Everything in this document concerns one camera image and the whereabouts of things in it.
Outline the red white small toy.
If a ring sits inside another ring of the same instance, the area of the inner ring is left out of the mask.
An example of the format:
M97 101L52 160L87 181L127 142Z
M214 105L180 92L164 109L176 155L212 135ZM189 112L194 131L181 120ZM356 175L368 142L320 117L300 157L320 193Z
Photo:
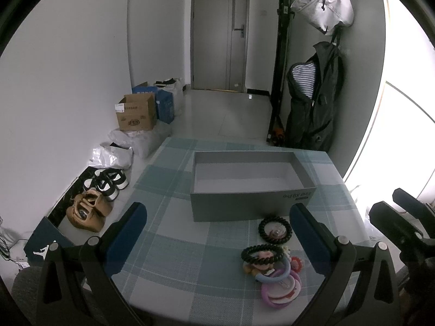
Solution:
M290 266L292 271L299 273L304 267L304 262L299 257L292 256L290 257Z

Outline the pink ring hair accessory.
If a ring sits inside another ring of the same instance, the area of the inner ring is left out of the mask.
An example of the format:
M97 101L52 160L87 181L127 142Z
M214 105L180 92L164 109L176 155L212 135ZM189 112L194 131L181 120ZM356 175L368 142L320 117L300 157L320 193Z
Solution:
M299 274L290 270L288 276L278 282L261 282L261 297L269 307L285 308L296 299L302 290Z

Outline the black jordan shoe box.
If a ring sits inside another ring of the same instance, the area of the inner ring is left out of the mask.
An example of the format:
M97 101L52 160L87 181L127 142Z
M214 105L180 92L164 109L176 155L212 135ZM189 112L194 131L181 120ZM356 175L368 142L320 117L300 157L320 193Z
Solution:
M43 217L24 246L27 263L31 267L42 267L49 246L53 242L59 243L62 247L74 246L47 217Z

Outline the tan shoes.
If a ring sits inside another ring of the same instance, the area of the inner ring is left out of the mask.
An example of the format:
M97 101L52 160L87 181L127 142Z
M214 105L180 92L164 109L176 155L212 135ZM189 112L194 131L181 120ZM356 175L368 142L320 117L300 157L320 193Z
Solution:
M66 210L66 217L78 229L99 233L111 211L108 200L99 191L89 189L75 196L72 206Z

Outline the black white sneakers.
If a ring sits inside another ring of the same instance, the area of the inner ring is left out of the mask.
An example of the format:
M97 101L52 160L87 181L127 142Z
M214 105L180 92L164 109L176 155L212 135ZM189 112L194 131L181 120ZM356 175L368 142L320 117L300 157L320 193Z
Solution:
M93 176L83 183L86 191L94 189L100 192L109 202L114 201L121 190L129 186L124 171L118 168L97 169Z

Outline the white plastic bags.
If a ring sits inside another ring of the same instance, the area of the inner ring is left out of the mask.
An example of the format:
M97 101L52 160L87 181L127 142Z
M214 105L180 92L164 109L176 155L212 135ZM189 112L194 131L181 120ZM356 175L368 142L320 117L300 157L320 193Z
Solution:
M88 166L92 168L129 169L133 157L146 159L171 136L172 128L160 120L152 130L109 132L108 141L93 148Z

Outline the black hanging jacket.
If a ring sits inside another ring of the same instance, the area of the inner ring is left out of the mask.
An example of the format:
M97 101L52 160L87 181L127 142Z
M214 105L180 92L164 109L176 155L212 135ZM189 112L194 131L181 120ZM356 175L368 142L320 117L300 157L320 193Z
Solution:
M337 45L318 42L306 62L287 73L290 112L285 127L286 146L329 151L333 142L336 102L344 83L344 64Z

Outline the grey cardboard box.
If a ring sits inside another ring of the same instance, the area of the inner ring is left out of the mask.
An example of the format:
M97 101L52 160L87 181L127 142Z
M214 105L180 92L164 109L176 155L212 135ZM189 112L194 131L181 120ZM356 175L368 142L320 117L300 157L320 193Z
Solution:
M195 152L190 201L202 221L245 221L287 216L306 205L316 184L294 152Z

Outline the brown cardboard box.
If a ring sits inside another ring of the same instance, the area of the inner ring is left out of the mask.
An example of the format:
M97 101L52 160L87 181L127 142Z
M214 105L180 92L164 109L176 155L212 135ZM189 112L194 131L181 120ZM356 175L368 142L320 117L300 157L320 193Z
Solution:
M153 93L124 95L114 106L121 131L152 130L156 125L156 103Z

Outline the blue box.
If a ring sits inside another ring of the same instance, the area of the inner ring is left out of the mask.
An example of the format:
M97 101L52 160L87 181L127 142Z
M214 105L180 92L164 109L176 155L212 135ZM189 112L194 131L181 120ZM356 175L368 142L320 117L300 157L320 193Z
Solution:
M132 93L152 93L156 103L157 119L171 124L175 118L173 94L162 87L155 85L141 84L132 88Z

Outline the white hanging bag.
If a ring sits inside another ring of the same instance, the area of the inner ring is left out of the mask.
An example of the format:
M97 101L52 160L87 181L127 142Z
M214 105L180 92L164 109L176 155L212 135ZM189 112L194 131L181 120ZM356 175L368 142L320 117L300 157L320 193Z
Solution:
M326 36L332 36L337 27L350 27L354 22L350 0L294 0L290 9Z

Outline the grey door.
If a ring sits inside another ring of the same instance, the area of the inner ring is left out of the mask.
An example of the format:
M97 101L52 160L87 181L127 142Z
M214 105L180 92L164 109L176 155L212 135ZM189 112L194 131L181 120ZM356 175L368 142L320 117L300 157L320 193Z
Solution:
M191 0L195 89L245 91L249 0Z

